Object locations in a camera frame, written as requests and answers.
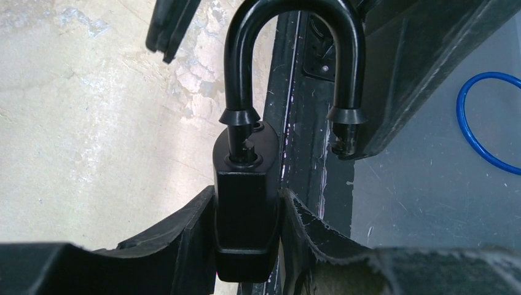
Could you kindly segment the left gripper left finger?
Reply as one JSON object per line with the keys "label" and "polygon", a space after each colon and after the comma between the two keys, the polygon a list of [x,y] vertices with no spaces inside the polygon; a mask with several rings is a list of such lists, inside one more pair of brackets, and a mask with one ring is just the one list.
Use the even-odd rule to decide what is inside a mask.
{"label": "left gripper left finger", "polygon": [[3,243],[2,294],[213,294],[214,189],[112,250]]}

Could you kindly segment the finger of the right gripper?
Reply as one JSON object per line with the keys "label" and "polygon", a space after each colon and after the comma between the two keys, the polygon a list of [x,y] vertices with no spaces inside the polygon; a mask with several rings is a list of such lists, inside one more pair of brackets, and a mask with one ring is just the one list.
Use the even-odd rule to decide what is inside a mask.
{"label": "finger of the right gripper", "polygon": [[342,160],[384,150],[476,47],[520,10],[519,1],[356,1],[366,34],[366,72],[356,137],[336,141]]}
{"label": "finger of the right gripper", "polygon": [[146,36],[146,47],[162,52],[171,63],[200,5],[200,0],[157,0]]}

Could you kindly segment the black padlock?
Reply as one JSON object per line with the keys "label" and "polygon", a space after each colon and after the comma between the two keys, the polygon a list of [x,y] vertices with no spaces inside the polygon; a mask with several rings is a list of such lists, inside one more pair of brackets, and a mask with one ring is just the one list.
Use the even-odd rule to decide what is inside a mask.
{"label": "black padlock", "polygon": [[224,46],[226,130],[213,147],[214,249],[222,281],[262,283],[275,265],[283,207],[278,194],[280,145],[276,131],[253,106],[253,47],[279,14],[304,10],[322,20],[336,47],[331,121],[338,155],[355,151],[362,113],[366,43],[349,1],[245,1],[230,22]]}

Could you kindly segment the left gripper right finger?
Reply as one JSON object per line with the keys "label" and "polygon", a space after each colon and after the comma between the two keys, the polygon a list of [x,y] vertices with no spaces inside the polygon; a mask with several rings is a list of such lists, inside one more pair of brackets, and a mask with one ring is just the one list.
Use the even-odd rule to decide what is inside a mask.
{"label": "left gripper right finger", "polygon": [[280,190],[283,294],[519,294],[520,253],[490,248],[368,248]]}

